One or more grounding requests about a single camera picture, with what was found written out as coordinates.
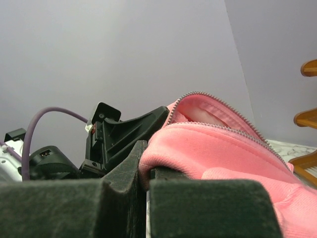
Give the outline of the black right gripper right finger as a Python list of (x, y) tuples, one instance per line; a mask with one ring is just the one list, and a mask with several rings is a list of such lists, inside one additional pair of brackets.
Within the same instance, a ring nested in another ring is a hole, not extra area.
[(280, 238), (270, 197), (256, 181), (191, 180), (151, 170), (148, 230), (153, 238)]

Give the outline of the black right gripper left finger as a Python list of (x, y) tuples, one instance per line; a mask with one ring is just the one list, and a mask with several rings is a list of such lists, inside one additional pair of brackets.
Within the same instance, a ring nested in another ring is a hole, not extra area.
[(139, 184), (138, 164), (146, 147), (146, 141), (138, 141), (103, 178), (2, 184), (1, 237), (145, 237), (146, 194)]

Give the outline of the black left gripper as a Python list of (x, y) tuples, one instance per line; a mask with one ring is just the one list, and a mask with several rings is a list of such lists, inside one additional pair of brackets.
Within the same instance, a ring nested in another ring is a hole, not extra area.
[(86, 129), (85, 159), (80, 166), (82, 178), (101, 178), (118, 166), (139, 140), (148, 141), (169, 114), (165, 106), (140, 117), (122, 121), (121, 111), (99, 102)]

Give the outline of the pink zip jacket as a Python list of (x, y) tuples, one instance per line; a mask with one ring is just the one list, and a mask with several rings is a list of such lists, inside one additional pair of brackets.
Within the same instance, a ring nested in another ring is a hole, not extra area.
[(294, 175), (244, 116), (203, 92), (186, 94), (168, 109), (139, 162), (144, 187), (159, 166), (191, 179), (255, 180), (269, 193), (284, 237), (316, 237), (317, 191)]

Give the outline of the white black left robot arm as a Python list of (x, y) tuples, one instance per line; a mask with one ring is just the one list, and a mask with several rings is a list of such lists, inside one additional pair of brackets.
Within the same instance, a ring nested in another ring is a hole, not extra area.
[[(46, 146), (30, 153), (35, 127), (50, 112), (70, 115), (86, 124), (85, 158), (77, 168), (56, 146)], [(169, 109), (158, 107), (140, 117), (122, 121), (121, 112), (103, 102), (97, 103), (89, 119), (75, 112), (47, 107), (40, 110), (27, 129), (6, 133), (0, 143), (1, 181), (101, 178), (121, 164), (137, 141), (148, 141), (158, 131)]]

